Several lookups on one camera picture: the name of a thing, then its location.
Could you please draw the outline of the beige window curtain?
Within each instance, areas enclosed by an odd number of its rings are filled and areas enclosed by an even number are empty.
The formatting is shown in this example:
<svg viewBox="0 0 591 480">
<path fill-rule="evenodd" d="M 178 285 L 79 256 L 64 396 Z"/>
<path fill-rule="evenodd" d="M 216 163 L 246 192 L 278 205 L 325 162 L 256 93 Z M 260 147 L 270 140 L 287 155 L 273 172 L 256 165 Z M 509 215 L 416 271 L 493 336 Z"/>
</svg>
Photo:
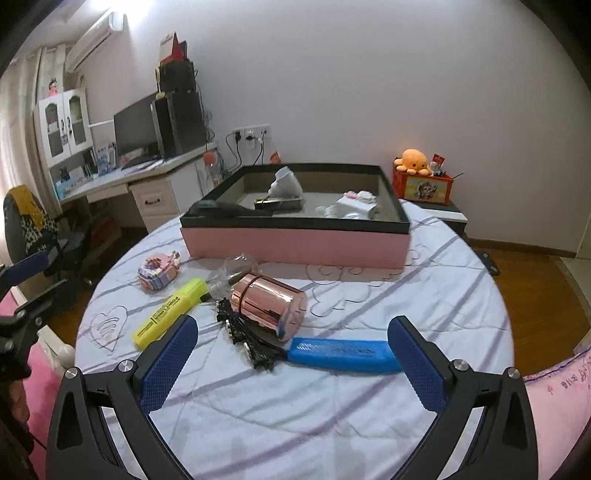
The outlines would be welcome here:
<svg viewBox="0 0 591 480">
<path fill-rule="evenodd" d="M 52 80 L 64 91 L 66 51 L 64 43 L 41 47 L 13 59 L 1 76 L 1 193 L 25 185 L 52 215 L 61 207 L 40 155 L 34 112 Z"/>
</svg>

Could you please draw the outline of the wall power outlet strip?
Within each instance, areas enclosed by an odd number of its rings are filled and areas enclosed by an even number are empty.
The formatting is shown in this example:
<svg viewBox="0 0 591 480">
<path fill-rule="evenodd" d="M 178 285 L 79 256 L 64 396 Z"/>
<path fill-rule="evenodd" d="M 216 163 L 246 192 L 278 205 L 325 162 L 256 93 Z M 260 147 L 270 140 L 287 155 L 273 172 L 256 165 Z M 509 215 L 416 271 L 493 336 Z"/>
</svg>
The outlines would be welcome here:
<svg viewBox="0 0 591 480">
<path fill-rule="evenodd" d="M 269 138 L 271 135 L 270 124 L 259 124 L 245 127 L 238 127 L 232 130 L 230 137 L 235 142 L 262 142 L 263 139 Z"/>
</svg>

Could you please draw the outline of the yellow highlighter marker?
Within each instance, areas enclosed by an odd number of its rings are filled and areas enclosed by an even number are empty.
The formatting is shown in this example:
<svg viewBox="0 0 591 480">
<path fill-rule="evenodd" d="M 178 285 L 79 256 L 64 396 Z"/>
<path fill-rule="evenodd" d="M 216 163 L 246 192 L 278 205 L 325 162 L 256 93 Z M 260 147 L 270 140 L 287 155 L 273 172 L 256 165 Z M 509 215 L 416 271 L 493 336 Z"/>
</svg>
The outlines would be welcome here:
<svg viewBox="0 0 591 480">
<path fill-rule="evenodd" d="M 150 317 L 132 334 L 134 346 L 142 351 L 158 340 L 176 321 L 201 302 L 208 293 L 204 279 L 192 278 L 173 293 Z"/>
</svg>

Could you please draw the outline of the clear glass light bulb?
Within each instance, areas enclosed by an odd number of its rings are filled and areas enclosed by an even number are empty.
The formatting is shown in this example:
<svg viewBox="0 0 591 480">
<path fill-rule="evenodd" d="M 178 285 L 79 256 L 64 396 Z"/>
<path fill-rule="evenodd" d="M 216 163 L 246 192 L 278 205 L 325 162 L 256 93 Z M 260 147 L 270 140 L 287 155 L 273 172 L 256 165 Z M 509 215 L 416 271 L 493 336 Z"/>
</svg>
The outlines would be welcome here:
<svg viewBox="0 0 591 480">
<path fill-rule="evenodd" d="M 259 273 L 259 263 L 250 255 L 240 254 L 226 258 L 221 266 L 205 280 L 207 291 L 200 297 L 202 303 L 228 299 L 232 288 L 249 273 Z"/>
</svg>

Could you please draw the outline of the black computer monitor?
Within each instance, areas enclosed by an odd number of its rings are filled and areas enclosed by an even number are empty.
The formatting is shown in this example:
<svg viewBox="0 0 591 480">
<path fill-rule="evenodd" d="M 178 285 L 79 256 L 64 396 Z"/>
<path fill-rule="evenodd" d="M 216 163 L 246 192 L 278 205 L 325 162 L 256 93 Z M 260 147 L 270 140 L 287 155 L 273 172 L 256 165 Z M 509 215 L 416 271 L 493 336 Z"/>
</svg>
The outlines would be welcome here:
<svg viewBox="0 0 591 480">
<path fill-rule="evenodd" d="M 148 95 L 114 115 L 115 145 L 119 157 L 137 149 L 157 151 L 151 112 L 155 96 L 155 93 Z"/>
</svg>

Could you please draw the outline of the white air conditioner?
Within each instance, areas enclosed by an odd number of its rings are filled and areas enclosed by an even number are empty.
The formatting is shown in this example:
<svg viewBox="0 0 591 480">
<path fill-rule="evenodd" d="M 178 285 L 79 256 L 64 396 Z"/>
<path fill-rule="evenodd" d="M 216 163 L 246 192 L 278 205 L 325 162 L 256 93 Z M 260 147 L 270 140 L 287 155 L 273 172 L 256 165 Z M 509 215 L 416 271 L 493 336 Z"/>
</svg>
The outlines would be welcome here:
<svg viewBox="0 0 591 480">
<path fill-rule="evenodd" d="M 75 72 L 111 37 L 123 32 L 126 15 L 118 11 L 104 13 L 73 45 L 66 55 L 65 70 Z"/>
</svg>

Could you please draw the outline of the small pink white block toy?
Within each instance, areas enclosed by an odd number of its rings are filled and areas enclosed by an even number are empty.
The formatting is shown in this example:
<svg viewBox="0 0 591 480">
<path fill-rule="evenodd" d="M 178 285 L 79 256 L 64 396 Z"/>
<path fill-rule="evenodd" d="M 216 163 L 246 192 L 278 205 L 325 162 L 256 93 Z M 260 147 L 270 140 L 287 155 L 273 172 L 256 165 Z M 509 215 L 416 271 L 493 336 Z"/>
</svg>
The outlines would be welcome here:
<svg viewBox="0 0 591 480">
<path fill-rule="evenodd" d="M 377 197 L 369 191 L 348 191 L 329 206 L 318 206 L 315 212 L 325 218 L 372 220 L 379 213 Z"/>
</svg>

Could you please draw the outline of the black beaded hair clip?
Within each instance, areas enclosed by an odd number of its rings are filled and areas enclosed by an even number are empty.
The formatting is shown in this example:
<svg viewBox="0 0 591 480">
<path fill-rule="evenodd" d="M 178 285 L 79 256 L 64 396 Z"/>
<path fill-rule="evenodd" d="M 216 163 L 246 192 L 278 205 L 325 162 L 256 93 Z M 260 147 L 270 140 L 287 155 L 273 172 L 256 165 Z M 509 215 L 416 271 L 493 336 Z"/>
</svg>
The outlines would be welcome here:
<svg viewBox="0 0 591 480">
<path fill-rule="evenodd" d="M 216 301 L 218 322 L 224 324 L 230 340 L 242 345 L 253 369 L 273 370 L 277 361 L 287 361 L 287 351 L 256 334 L 252 322 L 235 310 L 228 299 Z"/>
</svg>

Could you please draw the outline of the red capped water bottle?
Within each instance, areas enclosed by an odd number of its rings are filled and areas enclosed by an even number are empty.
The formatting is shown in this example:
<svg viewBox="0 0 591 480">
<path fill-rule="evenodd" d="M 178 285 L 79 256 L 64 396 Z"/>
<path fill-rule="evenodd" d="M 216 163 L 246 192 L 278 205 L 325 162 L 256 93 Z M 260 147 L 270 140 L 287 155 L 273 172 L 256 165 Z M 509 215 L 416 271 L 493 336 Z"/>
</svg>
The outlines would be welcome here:
<svg viewBox="0 0 591 480">
<path fill-rule="evenodd" d="M 217 187 L 223 181 L 221 163 L 217 158 L 215 151 L 206 151 L 204 153 L 204 167 L 211 184 Z"/>
</svg>

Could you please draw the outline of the pink storage box black rim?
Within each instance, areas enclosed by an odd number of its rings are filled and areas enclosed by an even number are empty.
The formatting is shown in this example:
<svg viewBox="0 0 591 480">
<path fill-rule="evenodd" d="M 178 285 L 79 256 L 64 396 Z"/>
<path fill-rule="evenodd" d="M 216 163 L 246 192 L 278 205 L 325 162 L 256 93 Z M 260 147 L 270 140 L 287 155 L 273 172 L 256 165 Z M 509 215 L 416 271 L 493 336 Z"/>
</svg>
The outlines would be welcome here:
<svg viewBox="0 0 591 480">
<path fill-rule="evenodd" d="M 181 216 L 181 235 L 194 258 L 249 253 L 257 260 L 295 264 L 398 269 L 410 247 L 410 220 L 380 167 L 295 163 L 304 189 L 300 211 L 265 212 L 276 165 L 242 167 Z M 372 219 L 325 216 L 322 207 L 349 191 L 375 195 Z"/>
</svg>

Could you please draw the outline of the orange octopus plush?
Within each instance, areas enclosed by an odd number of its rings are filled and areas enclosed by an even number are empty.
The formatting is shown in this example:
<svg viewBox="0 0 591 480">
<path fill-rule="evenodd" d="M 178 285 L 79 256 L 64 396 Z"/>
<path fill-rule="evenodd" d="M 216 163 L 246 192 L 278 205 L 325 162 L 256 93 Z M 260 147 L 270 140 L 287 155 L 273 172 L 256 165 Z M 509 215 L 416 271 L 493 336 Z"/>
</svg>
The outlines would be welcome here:
<svg viewBox="0 0 591 480">
<path fill-rule="evenodd" d="M 394 160 L 394 169 L 409 175 L 431 175 L 430 162 L 425 154 L 417 149 L 406 149 L 401 158 Z"/>
</svg>

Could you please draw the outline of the pink bedding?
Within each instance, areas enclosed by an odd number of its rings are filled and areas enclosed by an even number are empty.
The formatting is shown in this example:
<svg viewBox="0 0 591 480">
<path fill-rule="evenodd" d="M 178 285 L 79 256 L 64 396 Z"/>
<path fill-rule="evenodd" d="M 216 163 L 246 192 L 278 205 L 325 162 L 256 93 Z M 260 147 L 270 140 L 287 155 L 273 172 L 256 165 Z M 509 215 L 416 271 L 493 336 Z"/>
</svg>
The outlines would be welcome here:
<svg viewBox="0 0 591 480">
<path fill-rule="evenodd" d="M 550 479 L 590 420 L 590 349 L 524 381 L 535 423 L 538 478 Z"/>
</svg>

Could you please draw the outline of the black floor scale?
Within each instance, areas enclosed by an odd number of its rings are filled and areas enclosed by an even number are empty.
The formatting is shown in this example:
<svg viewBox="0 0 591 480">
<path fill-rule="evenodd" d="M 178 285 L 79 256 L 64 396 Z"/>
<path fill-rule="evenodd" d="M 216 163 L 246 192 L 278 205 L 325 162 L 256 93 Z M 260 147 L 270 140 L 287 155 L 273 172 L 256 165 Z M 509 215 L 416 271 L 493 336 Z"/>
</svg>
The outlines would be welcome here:
<svg viewBox="0 0 591 480">
<path fill-rule="evenodd" d="M 481 260 L 481 262 L 486 267 L 487 271 L 491 276 L 496 277 L 501 274 L 501 271 L 497 263 L 494 261 L 489 252 L 483 250 L 475 250 L 475 254 Z"/>
</svg>

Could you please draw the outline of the pink building block model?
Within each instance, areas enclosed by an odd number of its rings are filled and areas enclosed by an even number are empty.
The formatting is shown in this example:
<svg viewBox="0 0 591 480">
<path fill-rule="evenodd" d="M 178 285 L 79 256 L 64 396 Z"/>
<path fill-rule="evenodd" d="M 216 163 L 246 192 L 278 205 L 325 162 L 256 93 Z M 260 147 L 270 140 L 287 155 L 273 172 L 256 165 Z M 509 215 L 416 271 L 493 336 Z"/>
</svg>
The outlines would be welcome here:
<svg viewBox="0 0 591 480">
<path fill-rule="evenodd" d="M 154 253 L 138 267 L 137 277 L 140 285 L 149 291 L 160 291 L 171 283 L 179 271 L 180 254 Z"/>
</svg>

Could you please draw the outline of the white desk with drawers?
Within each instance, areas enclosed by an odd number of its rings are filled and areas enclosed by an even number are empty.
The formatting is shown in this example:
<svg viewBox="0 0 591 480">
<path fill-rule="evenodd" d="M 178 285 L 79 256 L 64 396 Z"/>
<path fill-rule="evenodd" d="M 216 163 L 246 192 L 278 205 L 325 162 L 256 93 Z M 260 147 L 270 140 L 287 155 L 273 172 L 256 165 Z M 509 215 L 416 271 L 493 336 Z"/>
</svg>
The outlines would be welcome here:
<svg viewBox="0 0 591 480">
<path fill-rule="evenodd" d="M 117 169 L 74 188 L 60 203 L 82 198 L 95 203 L 130 194 L 146 229 L 153 231 L 204 197 L 204 154 L 216 150 L 217 144 L 211 142 L 168 160 Z"/>
</svg>

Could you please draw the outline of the black office chair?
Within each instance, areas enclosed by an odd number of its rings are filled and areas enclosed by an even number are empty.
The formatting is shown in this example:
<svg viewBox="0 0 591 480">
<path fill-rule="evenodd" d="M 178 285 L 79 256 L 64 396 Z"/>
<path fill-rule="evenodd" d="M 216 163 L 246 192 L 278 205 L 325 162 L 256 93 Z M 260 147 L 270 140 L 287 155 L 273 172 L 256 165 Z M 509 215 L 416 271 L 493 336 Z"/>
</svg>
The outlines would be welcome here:
<svg viewBox="0 0 591 480">
<path fill-rule="evenodd" d="M 91 225 L 76 207 L 51 217 L 26 185 L 11 188 L 3 201 L 5 239 L 13 263 L 43 253 L 45 278 L 57 281 L 65 275 L 92 286 L 82 273 L 90 253 Z"/>
</svg>

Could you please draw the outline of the white hutch cabinet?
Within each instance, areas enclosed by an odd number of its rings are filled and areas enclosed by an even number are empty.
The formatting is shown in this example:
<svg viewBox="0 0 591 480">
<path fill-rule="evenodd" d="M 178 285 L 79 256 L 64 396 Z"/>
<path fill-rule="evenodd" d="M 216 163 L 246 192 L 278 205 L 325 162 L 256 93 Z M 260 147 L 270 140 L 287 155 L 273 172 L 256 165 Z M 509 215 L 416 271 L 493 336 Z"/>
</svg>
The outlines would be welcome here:
<svg viewBox="0 0 591 480">
<path fill-rule="evenodd" d="M 40 156 L 51 169 L 93 147 L 86 92 L 72 89 L 39 101 L 34 125 Z"/>
</svg>

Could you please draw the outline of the red cartoon storage box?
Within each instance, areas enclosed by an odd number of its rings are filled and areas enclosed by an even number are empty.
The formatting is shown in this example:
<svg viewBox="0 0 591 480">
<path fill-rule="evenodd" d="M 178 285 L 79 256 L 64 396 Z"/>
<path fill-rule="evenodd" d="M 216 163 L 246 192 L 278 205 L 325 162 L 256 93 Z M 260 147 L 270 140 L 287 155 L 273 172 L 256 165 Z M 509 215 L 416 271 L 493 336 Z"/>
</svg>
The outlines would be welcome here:
<svg viewBox="0 0 591 480">
<path fill-rule="evenodd" d="M 423 202 L 436 205 L 448 205 L 454 179 L 449 175 L 421 176 L 410 175 L 408 172 L 398 170 L 401 159 L 393 162 L 394 192 L 399 198 L 413 202 Z"/>
</svg>

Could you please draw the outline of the black computer tower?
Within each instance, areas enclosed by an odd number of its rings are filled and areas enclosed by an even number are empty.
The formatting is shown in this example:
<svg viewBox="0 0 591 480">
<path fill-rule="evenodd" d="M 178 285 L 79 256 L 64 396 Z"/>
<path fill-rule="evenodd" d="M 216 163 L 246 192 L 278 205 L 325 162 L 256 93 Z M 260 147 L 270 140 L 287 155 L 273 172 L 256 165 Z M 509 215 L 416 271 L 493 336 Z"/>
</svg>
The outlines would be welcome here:
<svg viewBox="0 0 591 480">
<path fill-rule="evenodd" d="M 197 91 L 158 94 L 150 110 L 162 158 L 173 158 L 207 143 Z"/>
</svg>

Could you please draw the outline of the low black white cabinet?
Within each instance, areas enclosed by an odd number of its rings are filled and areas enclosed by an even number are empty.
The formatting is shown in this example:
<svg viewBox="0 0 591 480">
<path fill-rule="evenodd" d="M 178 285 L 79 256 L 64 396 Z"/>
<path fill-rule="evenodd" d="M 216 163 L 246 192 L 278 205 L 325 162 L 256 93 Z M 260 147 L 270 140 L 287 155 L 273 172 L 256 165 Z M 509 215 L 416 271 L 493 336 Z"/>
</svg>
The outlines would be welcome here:
<svg viewBox="0 0 591 480">
<path fill-rule="evenodd" d="M 468 240 L 466 235 L 468 218 L 453 202 L 450 202 L 447 205 L 408 200 L 404 200 L 402 202 L 408 205 L 413 204 L 419 208 L 422 208 L 428 217 L 431 219 L 439 219 L 449 228 L 451 228 L 459 237 L 463 238 L 464 240 Z"/>
</svg>

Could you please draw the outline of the rose gold metallic cylinder tin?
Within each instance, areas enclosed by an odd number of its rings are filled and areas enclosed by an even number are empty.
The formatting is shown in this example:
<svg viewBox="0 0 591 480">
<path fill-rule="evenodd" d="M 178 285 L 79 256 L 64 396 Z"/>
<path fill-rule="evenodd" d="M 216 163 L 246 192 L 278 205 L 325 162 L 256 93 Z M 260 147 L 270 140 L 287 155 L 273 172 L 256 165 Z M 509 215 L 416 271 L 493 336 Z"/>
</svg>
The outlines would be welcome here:
<svg viewBox="0 0 591 480">
<path fill-rule="evenodd" d="M 281 342 L 297 333 L 308 311 L 304 291 L 269 276 L 247 273 L 232 288 L 233 310 L 273 331 Z"/>
</svg>

